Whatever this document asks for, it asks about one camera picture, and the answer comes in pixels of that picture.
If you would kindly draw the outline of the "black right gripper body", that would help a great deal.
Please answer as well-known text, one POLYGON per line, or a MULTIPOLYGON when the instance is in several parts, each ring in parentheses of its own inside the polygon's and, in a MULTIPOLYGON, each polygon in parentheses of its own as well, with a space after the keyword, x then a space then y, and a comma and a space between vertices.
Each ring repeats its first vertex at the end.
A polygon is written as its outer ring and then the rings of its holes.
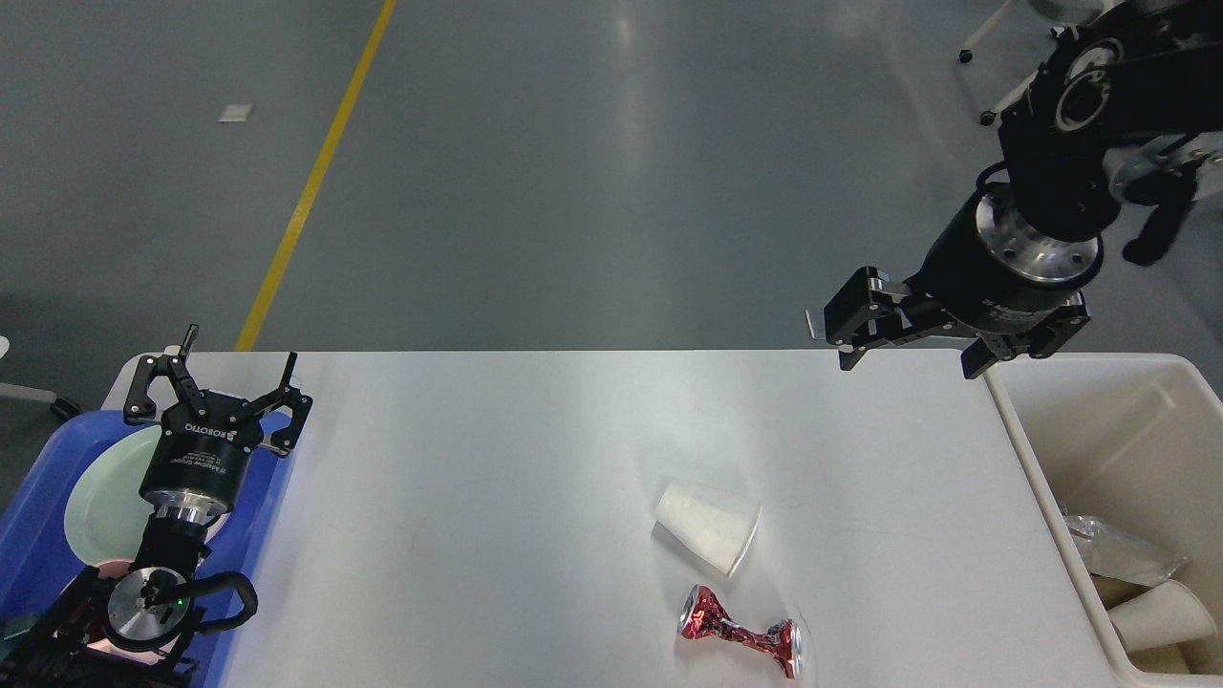
POLYGON ((1055 240, 1022 218, 1008 183, 974 192, 906 277, 910 319, 940 312, 963 330, 1070 339, 1088 323, 1084 287, 1104 266, 1104 241, 1055 240))

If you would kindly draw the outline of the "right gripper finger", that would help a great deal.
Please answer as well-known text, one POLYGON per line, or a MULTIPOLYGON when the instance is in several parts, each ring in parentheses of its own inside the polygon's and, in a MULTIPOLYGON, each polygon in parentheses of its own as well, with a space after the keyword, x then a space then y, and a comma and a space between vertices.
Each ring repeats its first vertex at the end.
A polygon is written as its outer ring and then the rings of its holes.
POLYGON ((976 339, 942 302, 874 266, 862 266, 823 306, 826 343, 838 349, 841 371, 850 371, 870 349, 921 339, 976 339))
POLYGON ((975 331, 975 341, 963 349, 960 364, 965 379, 981 378, 998 362, 1014 360, 1019 356, 1048 358, 1069 343, 1070 339, 1091 321, 1086 296, 1076 291, 1057 306, 1033 328, 1022 332, 975 331))

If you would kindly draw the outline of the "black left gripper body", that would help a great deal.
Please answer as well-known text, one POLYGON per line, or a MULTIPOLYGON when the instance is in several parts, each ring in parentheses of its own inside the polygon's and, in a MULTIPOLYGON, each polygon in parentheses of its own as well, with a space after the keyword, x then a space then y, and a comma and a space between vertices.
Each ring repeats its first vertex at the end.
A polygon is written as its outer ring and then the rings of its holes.
POLYGON ((209 525, 237 502, 263 430, 256 417, 232 426, 248 400, 205 392, 202 417, 187 402, 161 413, 161 435, 139 483, 158 518, 209 525))

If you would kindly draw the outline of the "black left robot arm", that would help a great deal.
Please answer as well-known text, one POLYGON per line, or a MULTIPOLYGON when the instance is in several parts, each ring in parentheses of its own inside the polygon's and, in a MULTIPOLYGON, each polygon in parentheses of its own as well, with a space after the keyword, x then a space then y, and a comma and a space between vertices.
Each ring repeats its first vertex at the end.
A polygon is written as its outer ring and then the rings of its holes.
POLYGON ((294 384, 294 352, 260 397, 201 389, 187 367, 197 334, 142 357, 122 406, 127 426, 158 434, 137 488, 150 510, 135 557, 110 578, 86 565, 5 653, 5 687, 188 687, 201 666, 193 640, 257 613, 249 576, 201 574, 208 534, 240 503, 258 450, 296 448, 314 401, 294 384))

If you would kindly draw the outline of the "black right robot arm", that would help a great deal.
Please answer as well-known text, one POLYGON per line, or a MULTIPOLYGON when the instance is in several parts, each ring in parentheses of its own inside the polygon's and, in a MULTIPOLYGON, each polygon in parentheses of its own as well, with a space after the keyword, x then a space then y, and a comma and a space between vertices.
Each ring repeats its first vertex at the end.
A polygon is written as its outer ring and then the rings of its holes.
POLYGON ((1121 1, 1058 35, 998 115, 1000 161, 976 178, 912 277, 862 266, 823 309, 852 370, 870 349, 964 339, 963 374, 1047 358, 1088 323, 1084 287, 1126 202, 1150 208, 1123 255, 1166 257, 1221 131, 1221 4, 1121 1))

